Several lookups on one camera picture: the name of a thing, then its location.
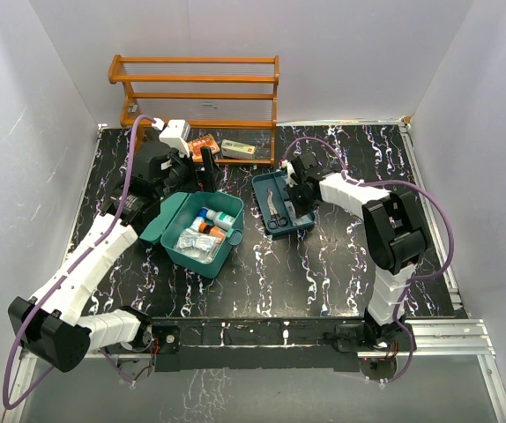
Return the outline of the blue divided tray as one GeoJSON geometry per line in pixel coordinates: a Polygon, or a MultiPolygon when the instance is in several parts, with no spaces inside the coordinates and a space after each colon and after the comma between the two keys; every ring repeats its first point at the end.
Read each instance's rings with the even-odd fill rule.
{"type": "Polygon", "coordinates": [[[311,212],[308,215],[297,218],[291,212],[294,210],[285,192],[286,187],[286,173],[282,171],[270,172],[254,176],[252,179],[252,188],[262,214],[265,232],[273,237],[283,237],[294,231],[308,230],[310,231],[316,223],[316,215],[311,212]],[[267,190],[271,189],[273,192],[273,203],[276,206],[281,216],[288,219],[288,225],[270,230],[267,223],[270,219],[269,207],[267,205],[267,190]]]}

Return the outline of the black handled scissors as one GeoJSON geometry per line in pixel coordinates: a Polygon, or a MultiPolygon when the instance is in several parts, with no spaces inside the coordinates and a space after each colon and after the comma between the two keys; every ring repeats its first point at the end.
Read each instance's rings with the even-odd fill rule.
{"type": "Polygon", "coordinates": [[[267,226],[270,230],[276,230],[278,228],[288,225],[288,219],[285,216],[281,216],[276,206],[273,203],[273,192],[271,189],[267,190],[267,205],[269,207],[270,219],[267,226]]]}

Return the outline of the small blue-capped bottle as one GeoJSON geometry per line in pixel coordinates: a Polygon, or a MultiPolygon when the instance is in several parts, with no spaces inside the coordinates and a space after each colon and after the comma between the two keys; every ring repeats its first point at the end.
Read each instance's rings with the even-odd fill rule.
{"type": "Polygon", "coordinates": [[[207,218],[208,210],[204,207],[202,207],[197,216],[194,218],[192,224],[190,225],[190,228],[194,231],[200,232],[200,227],[202,225],[210,226],[212,222],[207,218]]]}

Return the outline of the white green-label bottle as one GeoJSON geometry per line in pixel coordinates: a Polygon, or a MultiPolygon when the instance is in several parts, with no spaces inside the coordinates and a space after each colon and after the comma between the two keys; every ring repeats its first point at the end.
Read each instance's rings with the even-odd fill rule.
{"type": "Polygon", "coordinates": [[[235,218],[223,211],[206,210],[206,217],[219,228],[228,231],[234,224],[235,218]]]}

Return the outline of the green plastic medicine box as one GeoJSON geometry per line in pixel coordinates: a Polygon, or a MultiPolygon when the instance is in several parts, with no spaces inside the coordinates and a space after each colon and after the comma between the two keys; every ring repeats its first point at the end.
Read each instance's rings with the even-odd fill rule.
{"type": "Polygon", "coordinates": [[[161,245],[173,263],[205,278],[215,278],[232,248],[243,239],[244,203],[221,191],[213,193],[177,192],[160,207],[160,214],[146,227],[139,239],[161,245]],[[221,228],[202,212],[221,212],[234,220],[221,228]]]}

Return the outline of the brown orange-label bottle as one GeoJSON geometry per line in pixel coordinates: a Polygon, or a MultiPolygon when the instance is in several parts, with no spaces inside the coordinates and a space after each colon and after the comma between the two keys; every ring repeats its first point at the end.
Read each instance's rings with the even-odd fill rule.
{"type": "Polygon", "coordinates": [[[226,231],[219,228],[218,226],[209,225],[205,222],[200,224],[198,230],[202,234],[207,234],[207,235],[216,237],[217,239],[220,239],[221,241],[224,241],[224,239],[226,238],[226,234],[227,234],[226,231]]]}

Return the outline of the clear bag of swabs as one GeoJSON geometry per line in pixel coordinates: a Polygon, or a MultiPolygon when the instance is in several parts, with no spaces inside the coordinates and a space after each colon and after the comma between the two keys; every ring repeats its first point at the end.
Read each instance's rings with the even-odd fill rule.
{"type": "Polygon", "coordinates": [[[202,234],[191,228],[184,229],[175,244],[175,251],[200,263],[210,263],[215,257],[221,240],[202,234]]]}

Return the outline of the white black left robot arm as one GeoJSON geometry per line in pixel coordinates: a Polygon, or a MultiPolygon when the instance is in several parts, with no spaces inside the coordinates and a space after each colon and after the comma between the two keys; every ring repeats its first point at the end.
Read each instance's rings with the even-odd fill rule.
{"type": "Polygon", "coordinates": [[[15,339],[50,366],[68,372],[87,353],[126,344],[135,352],[153,341],[149,317],[131,307],[84,316],[82,311],[116,260],[152,222],[167,212],[177,193],[211,192],[215,163],[208,147],[196,163],[181,146],[160,141],[131,149],[123,178],[100,207],[91,228],[54,276],[30,297],[16,297],[8,308],[15,339]]]}

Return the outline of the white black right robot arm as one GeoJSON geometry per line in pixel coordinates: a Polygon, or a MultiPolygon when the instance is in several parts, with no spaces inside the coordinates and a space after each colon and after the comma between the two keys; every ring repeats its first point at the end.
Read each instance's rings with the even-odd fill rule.
{"type": "Polygon", "coordinates": [[[375,264],[375,282],[362,321],[336,327],[331,342],[339,350],[382,350],[403,331],[404,298],[418,262],[430,246],[425,224],[410,193],[396,194],[366,186],[345,171],[323,168],[313,153],[282,160],[287,192],[296,216],[320,203],[336,205],[364,225],[368,253],[375,264]]]}

